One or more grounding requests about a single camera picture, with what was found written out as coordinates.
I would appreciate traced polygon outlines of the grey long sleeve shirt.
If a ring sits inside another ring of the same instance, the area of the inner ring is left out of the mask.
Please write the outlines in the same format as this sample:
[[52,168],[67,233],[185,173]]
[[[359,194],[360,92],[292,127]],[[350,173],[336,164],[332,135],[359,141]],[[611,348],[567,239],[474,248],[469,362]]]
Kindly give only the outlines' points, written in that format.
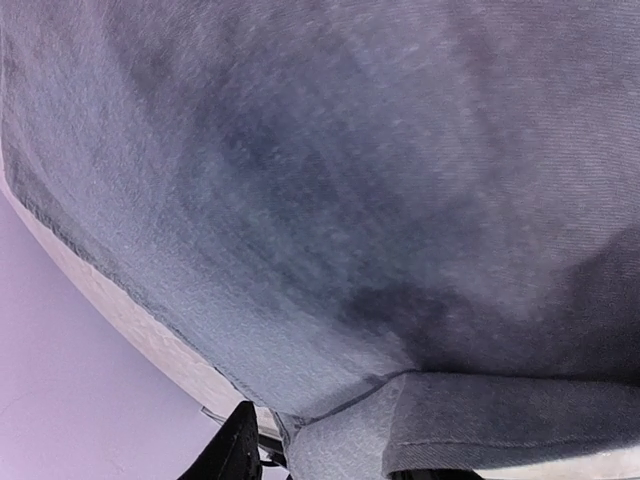
[[639,473],[635,1],[5,1],[1,162],[296,479]]

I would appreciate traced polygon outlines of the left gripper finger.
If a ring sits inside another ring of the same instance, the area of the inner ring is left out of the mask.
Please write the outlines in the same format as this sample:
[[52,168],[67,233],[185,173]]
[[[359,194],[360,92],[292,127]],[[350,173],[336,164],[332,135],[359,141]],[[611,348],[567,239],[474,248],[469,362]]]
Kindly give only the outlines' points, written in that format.
[[240,402],[179,480],[260,478],[258,424],[252,402]]

